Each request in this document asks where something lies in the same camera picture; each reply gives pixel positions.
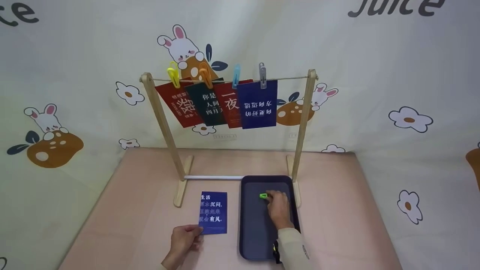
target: wall outlet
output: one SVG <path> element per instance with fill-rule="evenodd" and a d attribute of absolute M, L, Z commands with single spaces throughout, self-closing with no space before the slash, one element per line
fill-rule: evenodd
<path fill-rule="evenodd" d="M 234 141 L 237 139 L 236 134 L 213 134 L 213 139 L 216 141 Z"/>
<path fill-rule="evenodd" d="M 290 134 L 288 135 L 288 140 L 289 140 L 289 141 L 296 141 L 298 135 L 299 135 L 298 133 L 292 132 L 292 133 L 290 133 Z"/>

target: wooden base foot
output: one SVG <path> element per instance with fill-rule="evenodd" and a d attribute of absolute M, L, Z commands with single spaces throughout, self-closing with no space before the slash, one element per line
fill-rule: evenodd
<path fill-rule="evenodd" d="M 293 156 L 292 155 L 287 155 L 287 170 L 288 170 L 288 175 L 292 177 L 292 171 L 293 171 Z M 297 179 L 293 179 L 293 192 L 295 193 L 295 202 L 297 203 L 297 208 L 300 207 L 301 205 L 301 197 L 300 197 L 300 187 L 299 183 L 297 182 Z"/>
<path fill-rule="evenodd" d="M 190 174 L 190 169 L 193 164 L 193 156 L 188 156 L 183 163 L 183 170 L 185 175 Z M 173 199 L 173 205 L 180 208 L 183 202 L 183 195 L 185 194 L 185 189 L 187 188 L 187 179 L 179 179 L 179 185 L 177 187 L 177 192 L 175 198 Z"/>

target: wooden drying rack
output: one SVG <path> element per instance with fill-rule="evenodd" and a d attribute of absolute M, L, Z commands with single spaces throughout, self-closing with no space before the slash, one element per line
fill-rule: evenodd
<path fill-rule="evenodd" d="M 292 178 L 293 189 L 295 192 L 295 200 L 297 207 L 300 207 L 300 188 L 297 181 L 297 173 L 299 170 L 300 156 L 303 149 L 303 141 L 305 139 L 305 132 L 307 130 L 308 114 L 310 111 L 310 104 L 312 102 L 313 90 L 315 87 L 315 80 L 318 80 L 317 72 L 315 69 L 309 69 L 307 74 L 307 84 L 305 85 L 305 94 L 303 97 L 303 108 L 300 118 L 300 126 L 297 138 L 297 146 L 295 147 L 295 156 L 287 155 L 287 170 L 288 175 Z M 187 187 L 188 180 L 241 180 L 243 176 L 220 176 L 220 175 L 190 175 L 190 169 L 193 164 L 193 156 L 188 156 L 184 162 L 181 161 L 175 141 L 173 140 L 172 132 L 168 126 L 168 121 L 163 111 L 160 97 L 155 90 L 154 79 L 151 73 L 144 73 L 140 77 L 140 82 L 143 83 L 145 90 L 152 105 L 153 112 L 160 129 L 162 130 L 163 137 L 167 143 L 168 150 L 172 156 L 175 169 L 179 176 L 178 188 L 173 199 L 173 205 L 181 207 L 183 201 L 183 195 L 185 194 L 185 188 Z"/>

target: gray clothespin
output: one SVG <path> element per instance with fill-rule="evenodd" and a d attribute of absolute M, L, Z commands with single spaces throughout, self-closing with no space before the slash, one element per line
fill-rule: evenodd
<path fill-rule="evenodd" d="M 260 89 L 266 89 L 267 88 L 267 68 L 265 67 L 265 64 L 262 62 L 258 64 L 258 69 L 260 72 Z"/>

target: navy blue card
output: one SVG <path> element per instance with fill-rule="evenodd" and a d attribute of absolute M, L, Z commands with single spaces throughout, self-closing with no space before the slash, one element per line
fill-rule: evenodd
<path fill-rule="evenodd" d="M 202 234 L 227 233 L 227 193 L 202 191 L 198 225 Z"/>
<path fill-rule="evenodd" d="M 267 88 L 260 89 L 260 82 L 237 85 L 243 129 L 276 126 L 276 97 L 278 81 L 267 81 Z"/>

